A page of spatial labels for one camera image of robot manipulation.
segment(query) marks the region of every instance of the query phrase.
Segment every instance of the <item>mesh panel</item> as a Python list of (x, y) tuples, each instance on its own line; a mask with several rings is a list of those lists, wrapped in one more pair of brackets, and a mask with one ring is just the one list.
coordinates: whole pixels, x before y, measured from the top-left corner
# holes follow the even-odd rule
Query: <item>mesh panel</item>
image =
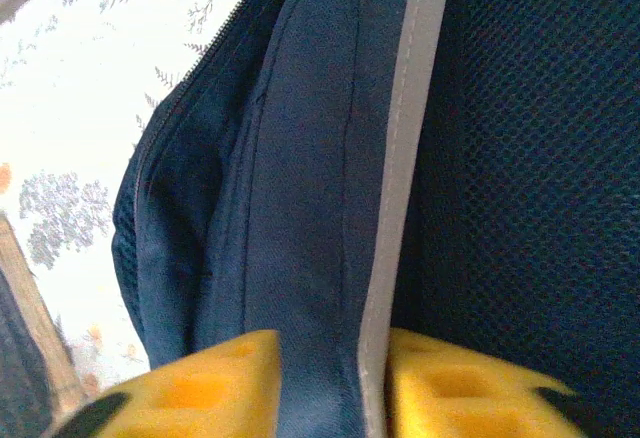
[(630, 433), (639, 17), (640, 0), (448, 0), (394, 310), (565, 380)]

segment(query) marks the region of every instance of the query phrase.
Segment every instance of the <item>floral tablecloth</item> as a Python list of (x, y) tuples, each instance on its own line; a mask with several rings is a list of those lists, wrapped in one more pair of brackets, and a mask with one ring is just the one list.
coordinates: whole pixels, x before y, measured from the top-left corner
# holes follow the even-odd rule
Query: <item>floral tablecloth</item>
[(111, 210), (154, 107), (237, 0), (31, 0), (0, 26), (0, 211), (87, 392), (148, 369)]

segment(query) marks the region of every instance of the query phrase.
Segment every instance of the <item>gray stripe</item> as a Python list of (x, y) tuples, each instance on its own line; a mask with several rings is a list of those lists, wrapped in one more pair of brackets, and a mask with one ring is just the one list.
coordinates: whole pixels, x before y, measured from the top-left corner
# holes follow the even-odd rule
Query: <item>gray stripe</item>
[(391, 307), (445, 1), (407, 0), (398, 47), (375, 256), (358, 343), (367, 438), (387, 436), (383, 390)]

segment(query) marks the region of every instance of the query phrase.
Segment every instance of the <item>metal zipper teeth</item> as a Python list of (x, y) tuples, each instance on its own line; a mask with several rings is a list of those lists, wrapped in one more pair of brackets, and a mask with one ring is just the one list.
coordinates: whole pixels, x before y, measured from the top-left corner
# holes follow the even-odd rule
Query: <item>metal zipper teeth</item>
[(220, 48), (220, 45), (222, 44), (222, 42), (226, 39), (227, 35), (229, 34), (229, 31), (231, 30), (231, 25), (233, 24), (233, 22), (236, 21), (236, 19), (242, 13), (242, 11), (244, 11), (244, 9), (247, 6), (248, 2), (249, 2), (249, 0), (240, 0), (236, 4), (236, 6), (233, 8), (233, 11), (230, 13), (229, 17), (224, 21), (224, 23), (222, 24), (222, 26), (220, 27), (218, 32), (213, 37), (213, 40), (211, 40), (211, 42), (209, 42), (209, 44), (207, 45), (207, 50), (205, 51), (205, 53), (198, 59), (198, 61), (196, 61), (196, 63), (193, 66), (191, 66), (191, 68), (189, 69), (189, 71), (185, 75), (184, 79), (180, 82), (180, 84), (178, 85), (178, 88), (175, 90), (176, 91), (176, 97), (173, 100), (173, 103), (171, 104), (171, 106), (167, 109), (166, 113), (163, 114), (162, 121), (160, 122), (160, 125), (156, 129), (156, 132), (153, 134), (153, 136), (151, 137), (149, 142), (146, 144), (146, 146), (142, 149), (142, 151), (140, 153), (140, 160), (138, 162), (138, 172), (136, 174), (136, 182), (135, 182), (134, 191), (133, 191), (133, 223), (134, 223), (134, 229), (135, 229), (136, 216), (138, 214), (137, 213), (137, 210), (138, 210), (138, 195), (140, 193), (140, 181), (142, 180), (142, 168), (143, 168), (143, 164), (145, 163), (145, 161), (147, 160), (147, 158), (149, 156), (149, 152), (151, 151), (151, 148), (153, 148), (153, 145), (155, 144), (156, 140), (158, 139), (158, 135), (160, 134), (162, 129), (167, 124), (167, 121), (169, 120), (169, 117), (176, 110), (176, 108), (180, 104), (180, 101), (182, 101), (182, 98), (184, 97), (185, 93), (189, 89), (189, 86), (191, 84), (192, 78), (216, 54), (216, 52), (218, 51), (218, 48)]

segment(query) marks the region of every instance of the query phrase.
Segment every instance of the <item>dark fabric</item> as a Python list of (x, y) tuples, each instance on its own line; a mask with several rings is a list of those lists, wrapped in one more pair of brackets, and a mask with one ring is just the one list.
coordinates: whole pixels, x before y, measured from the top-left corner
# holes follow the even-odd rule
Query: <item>dark fabric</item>
[[(282, 438), (363, 435), (356, 346), (405, 1), (250, 0), (154, 113), (116, 203), (152, 366), (280, 330)], [(394, 309), (568, 382), (620, 436), (640, 402), (639, 6), (448, 0)]]
[(44, 359), (0, 270), (0, 437), (38, 437), (52, 411)]
[(640, 436), (640, 0), (449, 0), (430, 97), (395, 323)]

